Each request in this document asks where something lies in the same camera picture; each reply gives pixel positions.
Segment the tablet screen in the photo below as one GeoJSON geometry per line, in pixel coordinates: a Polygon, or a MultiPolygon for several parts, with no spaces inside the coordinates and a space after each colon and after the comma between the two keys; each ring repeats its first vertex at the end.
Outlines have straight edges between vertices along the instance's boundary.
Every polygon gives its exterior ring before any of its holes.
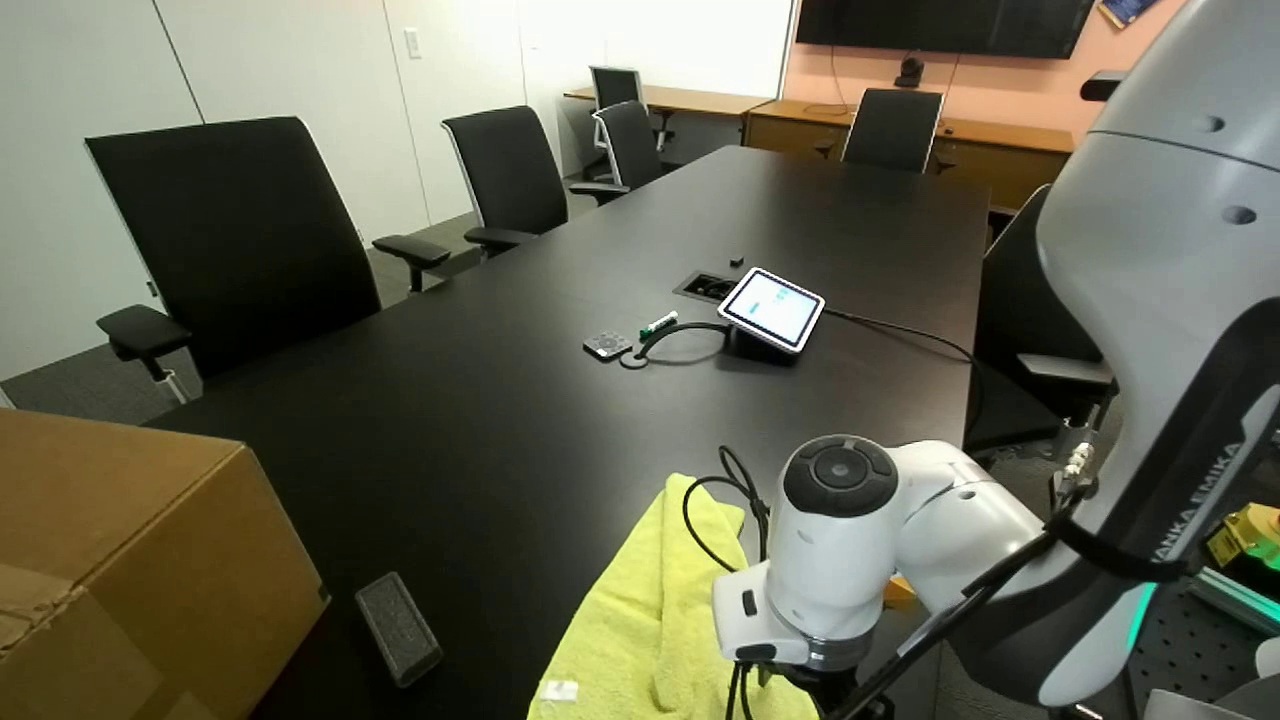
{"type": "Polygon", "coordinates": [[[719,317],[784,353],[806,344],[813,322],[819,320],[823,301],[813,288],[801,288],[784,276],[750,268],[719,305],[719,317]]]}

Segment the television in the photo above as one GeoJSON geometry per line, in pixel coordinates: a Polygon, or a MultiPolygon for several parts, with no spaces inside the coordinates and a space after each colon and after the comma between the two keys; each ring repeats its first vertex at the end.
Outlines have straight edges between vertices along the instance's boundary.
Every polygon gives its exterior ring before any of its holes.
{"type": "Polygon", "coordinates": [[[797,43],[1069,61],[1093,0],[803,0],[797,43]]]}

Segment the white wall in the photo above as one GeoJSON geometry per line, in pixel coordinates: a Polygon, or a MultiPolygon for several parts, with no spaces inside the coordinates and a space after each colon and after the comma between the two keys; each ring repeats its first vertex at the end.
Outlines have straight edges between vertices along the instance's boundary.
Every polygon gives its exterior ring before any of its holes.
{"type": "Polygon", "coordinates": [[[469,211],[443,114],[530,105],[576,166],[588,62],[770,97],[786,0],[3,0],[0,380],[105,344],[149,301],[92,132],[294,112],[362,239],[469,211]]]}
{"type": "Polygon", "coordinates": [[[149,0],[0,2],[0,380],[101,344],[144,301],[85,134],[193,122],[149,0]]]}

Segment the floor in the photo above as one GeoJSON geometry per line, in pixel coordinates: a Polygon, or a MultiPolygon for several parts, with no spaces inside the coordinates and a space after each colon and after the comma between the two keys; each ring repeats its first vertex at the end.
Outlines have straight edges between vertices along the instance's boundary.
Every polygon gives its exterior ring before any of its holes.
{"type": "MultiPolygon", "coordinates": [[[[469,248],[464,230],[471,227],[471,214],[423,227],[423,235],[469,248]]],[[[387,305],[399,305],[407,296],[407,272],[403,264],[371,253],[371,276],[375,292],[387,305]]],[[[464,260],[450,272],[464,272],[474,264],[474,253],[464,253],[464,260]]],[[[187,394],[198,394],[198,377],[187,356],[173,356],[168,369],[175,369],[178,388],[187,394]]],[[[62,417],[87,417],[87,420],[114,420],[114,425],[144,425],[173,406],[173,394],[149,380],[144,369],[121,363],[109,344],[87,347],[81,356],[66,356],[60,363],[0,380],[0,406],[33,406],[33,413],[62,413],[62,417]]],[[[1016,488],[1037,494],[1048,475],[1048,452],[1045,447],[1016,447],[996,455],[996,471],[1016,488]]],[[[911,623],[889,623],[884,642],[907,636],[911,623]]],[[[947,649],[936,649],[911,667],[891,694],[900,699],[900,720],[1045,720],[1048,713],[1013,702],[996,690],[976,689],[956,656],[947,649]]]]}

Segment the cardboard box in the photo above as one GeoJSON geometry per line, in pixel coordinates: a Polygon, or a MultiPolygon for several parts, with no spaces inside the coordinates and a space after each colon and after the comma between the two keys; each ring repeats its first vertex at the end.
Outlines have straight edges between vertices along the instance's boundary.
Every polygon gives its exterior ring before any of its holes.
{"type": "Polygon", "coordinates": [[[248,714],[324,585],[244,443],[0,413],[0,714],[248,714]]]}

